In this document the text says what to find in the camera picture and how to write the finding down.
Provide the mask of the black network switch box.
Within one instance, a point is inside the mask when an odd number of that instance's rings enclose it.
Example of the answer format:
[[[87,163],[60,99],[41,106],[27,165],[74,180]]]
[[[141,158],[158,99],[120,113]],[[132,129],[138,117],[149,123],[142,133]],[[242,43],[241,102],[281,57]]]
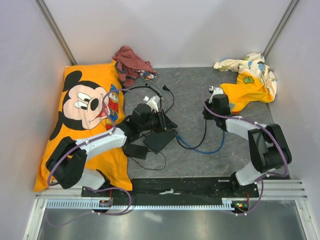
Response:
[[[142,141],[153,153],[158,154],[165,146],[170,143],[176,135],[175,130],[167,130],[164,132],[154,132],[146,136]]]

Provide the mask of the black power adapter brick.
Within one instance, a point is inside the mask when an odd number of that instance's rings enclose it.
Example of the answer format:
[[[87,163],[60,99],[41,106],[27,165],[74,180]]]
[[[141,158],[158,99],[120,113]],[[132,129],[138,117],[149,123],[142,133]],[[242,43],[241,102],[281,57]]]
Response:
[[[123,152],[127,157],[145,160],[148,154],[148,147],[130,143],[123,147]]]

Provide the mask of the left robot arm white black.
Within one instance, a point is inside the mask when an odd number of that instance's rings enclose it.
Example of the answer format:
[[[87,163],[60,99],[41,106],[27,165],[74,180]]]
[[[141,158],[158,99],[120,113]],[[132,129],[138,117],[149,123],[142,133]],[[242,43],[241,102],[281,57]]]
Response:
[[[85,167],[87,161],[134,142],[144,131],[162,133],[177,127],[162,109],[153,110],[140,103],[131,115],[111,130],[77,140],[64,137],[49,157],[46,168],[49,176],[54,177],[63,189],[80,185],[104,197],[109,193],[110,185],[101,170]]]

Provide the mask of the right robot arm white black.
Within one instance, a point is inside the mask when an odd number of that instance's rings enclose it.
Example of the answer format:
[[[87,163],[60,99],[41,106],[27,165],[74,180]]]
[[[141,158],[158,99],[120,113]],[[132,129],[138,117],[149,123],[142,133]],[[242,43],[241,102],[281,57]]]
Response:
[[[281,127],[261,124],[231,113],[228,96],[220,93],[203,101],[203,117],[214,120],[216,126],[230,134],[248,141],[250,162],[232,174],[234,181],[229,191],[235,197],[247,191],[247,185],[257,183],[264,177],[289,175],[292,162],[291,151]]]

